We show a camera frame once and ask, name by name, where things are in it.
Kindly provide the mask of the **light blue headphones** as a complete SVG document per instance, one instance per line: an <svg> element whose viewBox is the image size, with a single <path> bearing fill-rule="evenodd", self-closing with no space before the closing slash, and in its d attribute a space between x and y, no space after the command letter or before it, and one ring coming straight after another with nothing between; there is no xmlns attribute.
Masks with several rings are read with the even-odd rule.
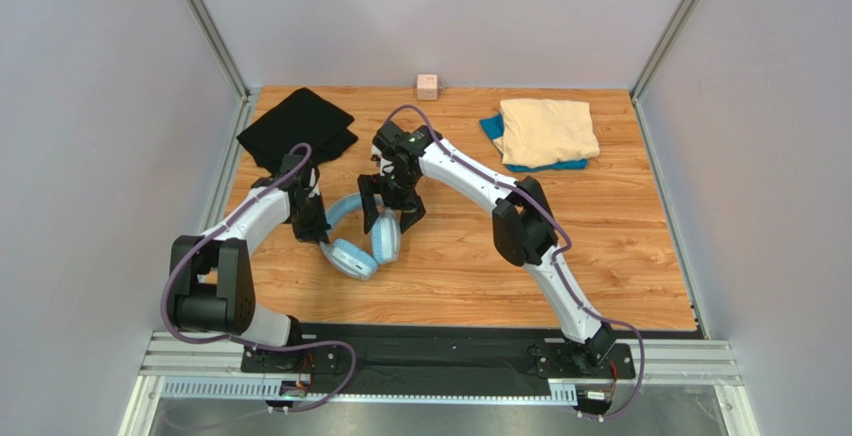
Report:
<svg viewBox="0 0 852 436"><path fill-rule="evenodd" d="M401 229L397 215L381 208L369 233L359 234L356 218L362 213L361 198L352 193L332 204L326 213L331 229L329 242L320 248L328 262L356 280L370 279L381 266L394 263L400 254Z"/></svg>

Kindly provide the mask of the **black t shirt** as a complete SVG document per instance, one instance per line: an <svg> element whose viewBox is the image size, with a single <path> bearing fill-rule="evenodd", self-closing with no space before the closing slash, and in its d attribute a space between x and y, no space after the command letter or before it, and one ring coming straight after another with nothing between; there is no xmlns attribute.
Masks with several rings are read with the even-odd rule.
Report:
<svg viewBox="0 0 852 436"><path fill-rule="evenodd" d="M349 129L353 122L352 115L303 87L238 134L237 141L257 166L275 174L299 143L311 147L315 164L341 157L358 141Z"/></svg>

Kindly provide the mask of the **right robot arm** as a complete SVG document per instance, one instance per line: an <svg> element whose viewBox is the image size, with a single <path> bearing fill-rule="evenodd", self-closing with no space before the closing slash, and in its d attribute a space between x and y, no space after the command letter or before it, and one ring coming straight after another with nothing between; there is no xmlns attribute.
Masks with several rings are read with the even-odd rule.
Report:
<svg viewBox="0 0 852 436"><path fill-rule="evenodd" d="M568 269L561 251L569 244L558 240L555 218L536 179L517 180L492 171L429 126L406 132L387 122L372 146L378 171L358 178L366 231L383 209L390 209L398 212L400 230L406 232L426 214L417 193L420 179L444 183L490 215L496 250L536 281L562 334L575 345L573 358L588 366L604 364L616 337Z"/></svg>

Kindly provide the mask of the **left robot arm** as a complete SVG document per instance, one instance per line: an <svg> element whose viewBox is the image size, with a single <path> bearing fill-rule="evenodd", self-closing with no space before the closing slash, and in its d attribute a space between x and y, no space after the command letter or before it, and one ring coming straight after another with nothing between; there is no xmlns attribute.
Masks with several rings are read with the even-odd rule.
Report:
<svg viewBox="0 0 852 436"><path fill-rule="evenodd" d="M172 245L160 301L166 330L189 344L232 341L264 351L307 349L298 320L258 303L251 256L279 226L297 241L326 243L330 225L311 147L297 144L224 220Z"/></svg>

